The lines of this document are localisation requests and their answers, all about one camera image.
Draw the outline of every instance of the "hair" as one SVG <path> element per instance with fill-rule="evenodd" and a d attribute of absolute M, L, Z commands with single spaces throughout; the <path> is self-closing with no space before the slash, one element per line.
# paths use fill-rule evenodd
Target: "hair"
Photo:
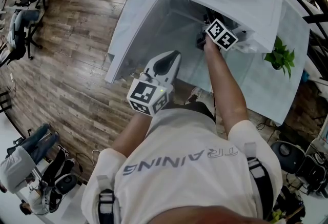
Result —
<path fill-rule="evenodd" d="M 27 208 L 24 208 L 23 205 L 26 204 L 25 201 L 22 200 L 22 203 L 19 204 L 19 209 L 20 211 L 22 211 L 25 215 L 31 215 L 32 212 L 27 209 Z"/>
<path fill-rule="evenodd" d="M 0 182 L 0 190 L 2 193 L 6 193 L 7 189 L 5 189 L 5 187 L 2 185 L 2 183 Z"/>

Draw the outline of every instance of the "black strap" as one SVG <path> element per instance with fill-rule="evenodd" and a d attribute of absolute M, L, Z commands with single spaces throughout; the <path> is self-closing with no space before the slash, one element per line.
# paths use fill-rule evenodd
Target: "black strap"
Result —
<path fill-rule="evenodd" d="M 110 189 L 105 189 L 99 194 L 98 215 L 100 224 L 114 224 L 114 201 L 114 192 Z"/>
<path fill-rule="evenodd" d="M 273 208 L 273 188 L 267 169 L 255 157 L 247 158 L 252 174 L 260 194 L 263 219 L 267 219 Z"/>

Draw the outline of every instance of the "green plant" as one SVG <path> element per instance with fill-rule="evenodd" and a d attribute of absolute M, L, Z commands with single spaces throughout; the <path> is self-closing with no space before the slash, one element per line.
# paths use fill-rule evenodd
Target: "green plant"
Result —
<path fill-rule="evenodd" d="M 282 40 L 279 37 L 276 37 L 275 49 L 272 53 L 267 53 L 264 60 L 270 62 L 274 69 L 282 69 L 284 74 L 286 74 L 286 68 L 289 79 L 291 79 L 291 67 L 295 67 L 293 63 L 295 58 L 294 51 L 295 49 L 292 52 L 286 49 L 286 45 L 282 45 Z"/>

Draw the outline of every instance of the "stool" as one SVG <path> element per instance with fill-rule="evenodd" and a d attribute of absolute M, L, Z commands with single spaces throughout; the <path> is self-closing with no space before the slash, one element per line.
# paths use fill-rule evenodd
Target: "stool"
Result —
<path fill-rule="evenodd" d="M 0 97 L 2 97 L 2 96 L 9 96 L 9 92 L 6 91 L 4 93 L 1 93 Z M 1 108 L 0 113 L 10 109 L 11 108 L 10 99 L 6 98 L 5 100 L 2 100 L 2 101 L 0 100 L 0 108 Z"/>

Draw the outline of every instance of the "shoulder strap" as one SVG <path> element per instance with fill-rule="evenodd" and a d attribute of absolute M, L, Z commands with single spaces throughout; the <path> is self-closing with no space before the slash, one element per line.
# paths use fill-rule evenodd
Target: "shoulder strap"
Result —
<path fill-rule="evenodd" d="M 251 175 L 257 186 L 262 204 L 263 219 L 267 219 L 273 208 L 273 188 L 267 169 L 256 158 L 256 143 L 245 144 L 245 155 Z"/>

